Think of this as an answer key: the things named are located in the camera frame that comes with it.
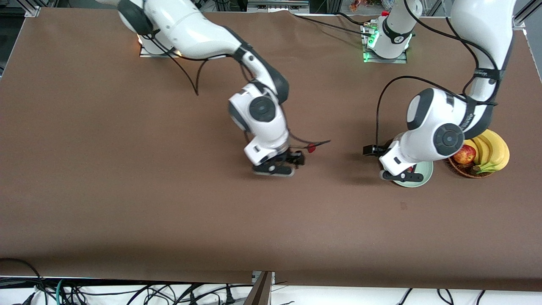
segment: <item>small red item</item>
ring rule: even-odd
[[[315,150],[316,150],[316,146],[314,146],[314,144],[307,145],[307,151],[308,151],[309,154],[311,154]]]

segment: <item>floor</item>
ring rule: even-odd
[[[130,293],[120,295],[86,295],[87,304],[90,305],[125,305],[134,295],[134,290],[141,289],[143,286],[93,286],[83,287],[81,291],[93,294],[111,294],[123,291],[131,291]],[[148,305],[170,305],[171,299],[179,296],[188,285],[172,285],[172,290],[165,288],[161,292],[164,298],[153,297],[147,303]],[[217,295],[208,295],[201,298],[198,305],[216,305],[220,300],[222,305],[226,300],[224,293],[224,284],[207,284],[194,292],[196,297],[205,294],[207,291],[219,289]],[[22,304],[23,301],[33,292],[33,288],[17,288],[17,289],[0,289],[0,305]],[[237,301],[233,305],[241,305],[244,298],[247,297],[250,287],[232,288],[231,294]],[[347,287],[309,287],[309,286],[280,286],[276,285],[272,288],[271,305],[396,305],[401,302],[406,293],[406,288],[347,288]],[[480,290],[450,290],[455,305],[475,305],[476,299],[480,295]],[[446,291],[441,289],[441,294],[449,301],[449,296]],[[132,305],[145,304],[147,292],[141,293],[136,297]],[[49,304],[55,304],[55,300],[49,297]],[[515,291],[487,291],[480,299],[480,305],[540,305],[542,303],[542,293],[528,293]],[[45,304],[42,292],[37,293],[32,301],[34,305]],[[413,289],[406,298],[406,305],[409,304],[425,304],[425,305],[446,305],[442,301],[436,289]]]

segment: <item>black cable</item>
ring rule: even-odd
[[[454,35],[456,37],[459,37],[459,34],[456,32],[456,30],[454,29],[453,25],[450,22],[450,18],[446,17],[446,23],[448,24],[448,26],[450,27],[450,30],[454,33]],[[478,62],[478,57],[476,57],[476,54],[474,53],[474,51],[466,43],[464,43],[463,41],[461,41],[461,43],[469,51],[469,53],[472,55],[472,57],[474,59],[474,63],[476,65],[476,69],[480,68],[480,63]],[[465,84],[465,87],[463,87],[462,93],[463,93],[464,96],[467,96],[467,88],[472,84],[472,82],[474,81],[475,78],[476,78],[475,76],[472,76],[470,78],[470,80]]]
[[[167,287],[171,288],[170,285],[165,285],[163,286],[162,288],[160,289],[154,289],[154,288],[149,288],[148,290],[151,290],[153,291],[154,293],[152,295],[150,295],[149,293],[147,293],[147,297],[149,298],[147,300],[150,301],[151,298],[153,298],[154,296],[157,296],[157,297],[160,297],[162,296],[162,298],[166,298],[168,300],[170,300],[171,302],[175,302],[175,300],[177,299],[176,297],[175,298],[171,298],[170,296],[168,296],[167,294],[164,294],[163,292],[161,292],[162,290],[166,289]]]
[[[26,260],[22,260],[22,259],[18,259],[18,258],[11,258],[11,257],[2,257],[0,258],[0,262],[14,262],[14,263],[19,263],[19,264],[23,264],[23,265],[26,265],[27,267],[29,267],[30,269],[32,269],[32,272],[36,275],[38,281],[40,282],[40,285],[41,287],[43,288],[43,290],[45,291],[45,304],[48,305],[49,304],[49,298],[47,297],[47,291],[46,291],[46,286],[43,284],[43,280],[42,280],[42,277],[41,275],[37,272],[36,268],[34,268],[34,266],[32,266],[29,262],[27,262]]]
[[[407,297],[408,297],[408,295],[410,294],[411,291],[412,291],[412,288],[409,288],[409,289],[406,291],[405,295],[403,296],[403,299],[402,299],[402,300],[399,302],[399,304],[397,304],[397,305],[403,305],[403,304],[405,304],[405,301],[407,300]]]
[[[305,147],[295,147],[295,146],[292,146],[292,148],[299,148],[299,149],[309,149],[310,147],[317,147],[317,146],[320,146],[320,145],[324,145],[324,144],[327,144],[329,142],[331,142],[331,140],[325,140],[325,141],[315,141],[315,142],[312,142],[312,141],[307,141],[305,139],[302,139],[300,137],[297,137],[296,135],[294,135],[290,129],[290,127],[288,126],[288,118],[286,117],[286,111],[284,111],[284,108],[282,107],[282,105],[280,105],[280,109],[282,110],[282,115],[284,116],[284,120],[286,121],[286,129],[288,130],[288,133],[289,133],[289,136],[296,140],[296,141],[299,141],[303,144],[307,144],[307,146]]]
[[[478,298],[476,298],[476,305],[480,305],[480,300],[482,299],[484,293],[486,293],[485,290],[482,290],[482,292],[480,292]]]
[[[163,300],[166,300],[167,304],[169,305],[169,301],[171,300],[172,302],[175,302],[175,300],[172,300],[170,299],[167,295],[164,295],[163,293],[161,293],[160,291],[161,290],[164,290],[165,288],[167,287],[167,285],[163,286],[162,288],[158,289],[158,290],[155,290],[153,288],[148,288],[147,289],[147,296],[145,297],[145,300],[143,301],[143,305],[148,305],[148,303],[150,302],[150,300],[153,298],[153,297],[159,297]]]
[[[86,293],[86,292],[84,292],[84,291],[79,290],[79,293],[82,294],[82,295],[104,296],[104,295],[132,294],[132,293],[136,293],[136,292],[138,292],[138,291],[139,291],[139,290],[132,290],[132,291],[123,291],[123,292],[120,292],[120,293],[103,293],[103,294],[95,294],[95,293]]]
[[[357,24],[357,25],[359,25],[359,26],[362,26],[365,22],[371,21],[371,20],[369,19],[369,20],[364,21],[364,22],[358,22],[358,21],[356,21],[356,20],[350,18],[349,15],[347,15],[347,14],[345,14],[345,13],[343,13],[343,12],[340,12],[340,11],[334,12],[333,14],[334,14],[334,15],[340,15],[340,16],[346,18],[348,21],[352,22],[353,24]]]
[[[495,60],[493,59],[493,57],[491,57],[491,55],[489,54],[489,52],[487,52],[484,48],[482,48],[480,45],[474,43],[474,42],[471,42],[471,41],[468,41],[466,39],[463,39],[459,36],[454,36],[454,35],[450,35],[448,33],[444,33],[442,31],[439,31],[437,29],[434,29],[430,26],[428,26],[427,24],[423,23],[418,17],[416,17],[416,15],[414,15],[414,13],[410,10],[410,7],[408,6],[408,3],[407,3],[407,0],[403,0],[404,3],[405,3],[405,7],[406,7],[406,11],[410,14],[410,16],[416,20],[417,23],[419,23],[421,26],[423,26],[424,28],[432,31],[433,33],[437,33],[437,34],[440,34],[444,37],[448,37],[448,38],[451,38],[453,40],[458,40],[458,41],[461,41],[467,45],[470,45],[470,46],[473,46],[475,47],[476,49],[480,50],[482,53],[484,53],[485,56],[487,56],[489,58],[489,60],[491,61],[491,64],[493,65],[493,68],[494,69],[498,69],[497,67],[497,64],[495,62]]]
[[[222,300],[220,299],[220,295],[218,295],[217,293],[212,293],[212,294],[218,297],[218,305],[222,305]]]
[[[137,297],[138,295],[140,295],[143,291],[147,290],[147,289],[148,289],[149,287],[151,287],[151,286],[152,286],[152,284],[149,284],[149,285],[146,285],[145,287],[139,289],[139,290],[138,290],[138,291],[137,291],[137,292],[136,292],[136,293],[128,300],[128,303],[126,303],[126,305],[130,305],[130,304],[133,302],[133,300],[136,299],[136,297]]]
[[[252,286],[253,286],[252,284],[229,285],[230,288],[236,288],[236,287],[252,287]],[[215,292],[217,292],[217,291],[224,290],[224,289],[226,289],[226,287],[217,288],[217,289],[212,290],[212,291],[209,291],[209,292],[207,292],[207,293],[198,295],[194,300],[190,301],[190,303],[189,303],[188,305],[195,305],[196,302],[197,302],[198,300],[200,300],[201,298],[206,297],[206,296],[208,296],[208,295],[210,295],[210,294],[212,294],[212,293],[215,293]]]
[[[243,73],[244,79],[245,79],[247,82],[250,82],[250,79],[248,79],[248,77],[247,77],[247,75],[246,75],[246,73],[245,73],[245,71],[244,71],[245,69],[248,70],[248,68],[247,68],[243,63],[241,63],[241,62],[239,63],[239,66],[241,66],[241,72]]]
[[[148,39],[150,40],[152,43],[154,43],[154,45],[159,48],[162,52],[164,52],[165,55],[167,55],[167,57],[169,57],[184,73],[184,75],[186,75],[186,77],[188,78],[188,81],[190,82],[190,85],[192,85],[192,89],[194,89],[194,93],[196,95],[199,95],[198,94],[198,89],[196,88],[196,85],[194,84],[194,81],[192,80],[192,78],[190,77],[190,75],[188,75],[188,72],[183,68],[183,66],[181,66],[174,58],[173,56],[171,56],[166,50],[162,49],[161,46],[159,46],[155,41],[154,41],[154,38],[152,37],[145,37],[143,36],[145,39]]]
[[[36,293],[32,293],[31,295],[29,295],[27,297],[27,299],[24,300],[22,305],[31,305],[32,304],[32,299],[34,298],[34,295],[36,295]]]
[[[248,138],[248,132],[246,130],[243,130],[243,134],[244,134],[244,140],[248,143],[250,143],[250,139]]]
[[[351,33],[356,33],[356,34],[359,34],[359,35],[361,35],[361,36],[367,36],[367,37],[370,37],[370,36],[371,36],[371,34],[369,34],[369,33],[362,33],[362,32],[360,32],[360,31],[355,31],[355,30],[351,30],[351,29],[347,29],[347,28],[342,28],[342,27],[339,27],[339,26],[335,26],[334,24],[329,24],[329,23],[321,22],[321,21],[318,21],[318,20],[314,20],[314,19],[310,19],[310,18],[304,17],[304,16],[300,16],[300,15],[294,15],[294,16],[297,17],[297,18],[301,18],[301,19],[305,19],[305,20],[311,21],[311,22],[320,23],[320,24],[323,24],[323,25],[328,26],[328,27],[340,29],[340,30],[343,30],[343,31],[348,31],[348,32],[351,32]]]
[[[202,64],[199,66],[198,73],[196,74],[196,95],[199,95],[199,76],[201,75],[203,66],[208,62],[209,60],[206,59],[202,62]]]
[[[79,287],[73,287],[72,288],[72,291],[75,290],[75,296],[77,297],[77,299],[79,300],[79,303],[81,305],[84,305],[87,303],[87,297],[85,297],[85,295],[81,294],[81,291],[79,290]]]
[[[175,290],[173,290],[173,288],[171,288],[171,286],[169,286],[170,290],[171,290],[171,293],[173,294],[173,299],[176,300],[177,299],[177,295],[175,294]]]
[[[188,287],[172,305],[177,305],[177,304],[179,304],[181,302],[189,302],[190,300],[186,301],[186,300],[183,300],[183,298],[186,297],[187,295],[189,295],[191,292],[193,292],[197,288],[201,287],[202,285],[203,284],[192,284],[192,285],[190,285],[190,287]]]
[[[456,98],[462,100],[462,101],[465,101],[465,97],[462,97],[460,95],[457,95],[456,93],[452,92],[451,90],[449,89],[446,89],[444,87],[442,87],[441,85],[439,84],[436,84],[430,80],[427,80],[425,78],[421,78],[421,77],[415,77],[415,76],[410,76],[410,75],[405,75],[405,76],[401,76],[401,77],[396,77],[394,79],[392,79],[385,87],[384,89],[382,90],[382,93],[380,93],[380,97],[378,98],[378,103],[377,103],[377,106],[376,106],[376,136],[375,136],[375,141],[376,141],[376,145],[378,146],[378,131],[379,131],[379,116],[380,116],[380,104],[382,102],[382,97],[384,96],[384,93],[386,92],[386,90],[388,89],[388,87],[393,84],[395,81],[399,80],[399,79],[405,79],[405,78],[408,78],[408,79],[415,79],[415,80],[419,80],[419,81],[423,81],[423,82],[426,82],[427,84],[429,85],[432,85],[432,86],[435,86],[437,88],[439,88],[440,90],[443,90],[443,91],[446,91],[448,92],[449,94],[451,94],[452,96],[455,96]]]
[[[446,304],[448,305],[454,305],[454,298],[451,297],[451,293],[450,293],[450,290],[448,289],[445,289],[446,290],[446,293],[448,294],[448,297],[450,298],[450,301],[446,300],[442,294],[440,293],[440,289],[437,289],[437,294],[438,294],[438,297],[441,298],[442,301],[444,301]]]

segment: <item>metal frame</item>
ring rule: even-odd
[[[427,16],[435,16],[435,14],[437,13],[437,11],[441,8],[442,6],[442,1],[437,1],[433,7],[431,7],[431,9],[426,13]]]
[[[527,18],[531,17],[542,6],[542,0],[531,0],[514,17],[514,24],[521,25]]]
[[[271,295],[271,286],[275,281],[275,273],[271,271],[253,271],[252,274],[253,280],[257,280],[243,305],[269,305],[269,296]]]
[[[217,0],[215,1],[217,11],[231,11],[230,2],[227,0]]]
[[[24,17],[37,17],[41,8],[55,8],[59,0],[17,0],[25,11]]]

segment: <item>mounting plate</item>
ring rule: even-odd
[[[373,51],[369,44],[378,36],[378,24],[377,20],[373,19],[370,22],[365,22],[360,26],[362,33],[369,33],[372,37],[362,36],[362,46],[363,46],[363,62],[379,62],[379,63],[407,63],[407,51],[403,51],[399,57],[394,59],[387,59],[378,56],[375,51]]]

